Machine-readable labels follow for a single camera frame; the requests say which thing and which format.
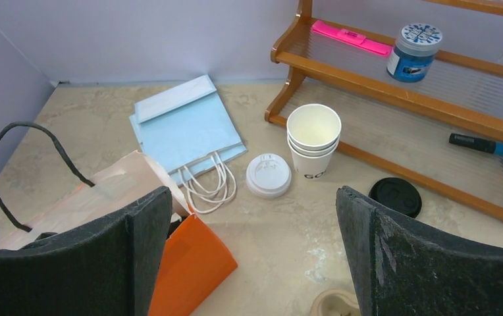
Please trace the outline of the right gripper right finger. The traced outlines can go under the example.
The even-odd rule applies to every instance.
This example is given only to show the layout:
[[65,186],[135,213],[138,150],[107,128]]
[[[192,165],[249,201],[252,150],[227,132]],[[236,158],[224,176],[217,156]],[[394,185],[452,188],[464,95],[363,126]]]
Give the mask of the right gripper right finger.
[[503,248],[449,234],[351,187],[336,215],[362,315],[503,315]]

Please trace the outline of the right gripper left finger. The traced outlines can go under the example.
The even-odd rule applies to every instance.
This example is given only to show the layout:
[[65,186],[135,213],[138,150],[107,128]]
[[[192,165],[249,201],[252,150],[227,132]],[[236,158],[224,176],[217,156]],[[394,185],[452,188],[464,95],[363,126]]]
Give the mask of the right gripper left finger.
[[0,250],[0,315],[147,315],[171,213],[162,186],[66,232]]

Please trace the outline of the orange paper bag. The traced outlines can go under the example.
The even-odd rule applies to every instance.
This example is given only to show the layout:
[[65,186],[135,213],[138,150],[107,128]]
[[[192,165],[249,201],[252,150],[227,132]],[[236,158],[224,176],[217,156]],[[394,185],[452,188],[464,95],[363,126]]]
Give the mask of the orange paper bag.
[[237,268],[225,244],[198,217],[164,168],[150,157],[133,151],[87,178],[75,167],[57,137],[49,134],[49,139],[81,184],[26,224],[11,213],[0,196],[0,209],[14,226],[13,232],[0,241],[0,250],[19,250],[31,242],[66,232],[165,186],[172,194],[171,222],[147,315],[191,314]]

